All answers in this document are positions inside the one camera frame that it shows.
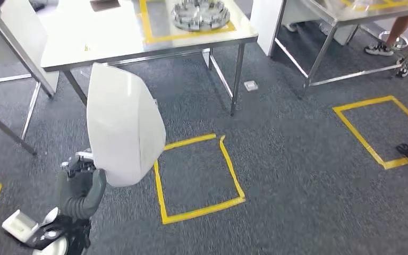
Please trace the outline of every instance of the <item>sneaker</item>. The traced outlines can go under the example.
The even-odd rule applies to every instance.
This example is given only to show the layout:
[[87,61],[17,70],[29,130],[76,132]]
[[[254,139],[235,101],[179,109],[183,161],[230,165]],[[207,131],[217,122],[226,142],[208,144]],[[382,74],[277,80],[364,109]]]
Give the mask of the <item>sneaker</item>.
[[[396,61],[396,64],[401,64],[403,61],[404,61],[404,58],[398,59],[398,61]],[[406,77],[407,75],[408,75],[408,61],[406,61],[406,63],[404,63],[401,66],[396,76],[403,78],[403,77]]]
[[284,27],[290,32],[296,32],[298,30],[295,23],[285,24]]
[[379,42],[376,45],[367,46],[364,48],[365,52],[370,55],[379,56],[392,56],[393,51],[391,51],[386,44]]

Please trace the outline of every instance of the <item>silver metal part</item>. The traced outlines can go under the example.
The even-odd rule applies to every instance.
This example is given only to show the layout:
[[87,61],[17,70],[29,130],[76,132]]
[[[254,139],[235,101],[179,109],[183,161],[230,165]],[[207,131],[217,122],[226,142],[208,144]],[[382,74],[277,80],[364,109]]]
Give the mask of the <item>silver metal part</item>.
[[259,89],[259,86],[255,81],[247,81],[243,83],[247,91],[253,91]]
[[86,152],[86,151],[79,151],[79,152],[76,152],[76,157],[80,157],[80,159],[82,160],[82,161],[85,161],[85,162],[92,162],[93,161],[93,153],[91,153],[91,152]]
[[[379,39],[382,41],[387,41],[388,36],[390,35],[390,31],[383,31],[379,34]],[[396,38],[395,43],[393,44],[394,50],[403,50],[408,47],[408,39],[401,35],[400,37]]]
[[205,31],[223,27],[231,14],[220,0],[182,0],[174,5],[171,16],[180,29]]

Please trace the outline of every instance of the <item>metal table leg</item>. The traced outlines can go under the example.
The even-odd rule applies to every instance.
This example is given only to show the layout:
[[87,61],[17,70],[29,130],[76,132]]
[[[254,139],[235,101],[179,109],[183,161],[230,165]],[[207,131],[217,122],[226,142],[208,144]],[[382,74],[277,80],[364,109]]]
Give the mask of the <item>metal table leg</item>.
[[73,86],[74,91],[76,91],[82,103],[85,106],[87,106],[87,96],[85,95],[83,90],[80,88],[79,84],[77,83],[76,79],[71,73],[71,70],[63,71],[63,73],[65,74],[66,78],[70,82],[71,86]]
[[27,116],[24,121],[24,126],[21,131],[21,139],[24,140],[26,138],[27,129],[29,128],[30,120],[32,119],[33,110],[35,109],[35,105],[37,104],[38,94],[40,93],[41,83],[38,81],[35,85],[35,90],[33,90],[32,98],[30,99],[29,104],[29,112],[27,112]]
[[[275,32],[275,36],[274,36],[274,41],[276,41],[277,38],[279,37],[279,32],[281,30],[282,19],[284,18],[286,4],[287,4],[287,0],[282,0],[282,5],[281,5],[280,11],[279,11],[279,18],[278,18],[277,25],[276,25],[276,32]],[[273,51],[275,49],[275,42],[274,41],[271,44],[271,48],[270,48],[270,52],[269,52],[270,57],[273,56]]]
[[237,66],[235,67],[234,89],[231,102],[231,116],[235,114],[235,106],[237,104],[237,98],[239,95],[240,75],[242,72],[243,55],[245,52],[245,44],[239,45],[239,53],[237,54]]
[[214,49],[210,48],[210,51],[209,51],[209,69],[210,70],[212,70],[212,60],[211,60],[211,58],[212,58],[213,55],[214,55]]
[[28,145],[26,142],[24,142],[21,138],[19,138],[15,133],[13,133],[13,131],[6,126],[4,123],[2,123],[0,121],[0,129],[6,133],[9,137],[11,137],[16,143],[20,144],[26,151],[28,151],[29,153],[31,153],[32,155],[36,155],[37,153],[35,152],[35,150]]
[[323,57],[326,54],[327,49],[329,48],[329,45],[334,38],[335,31],[337,31],[336,27],[331,27],[331,30],[328,34],[328,37],[326,37],[325,43],[323,43],[323,46],[321,47],[320,53],[318,53],[317,58],[315,59],[315,62],[313,63],[312,69],[309,72],[309,76],[306,78],[305,83],[304,83],[304,93],[309,87],[309,84],[312,82],[313,77],[315,76],[315,73],[317,72],[318,67],[321,64],[321,61],[323,60]]

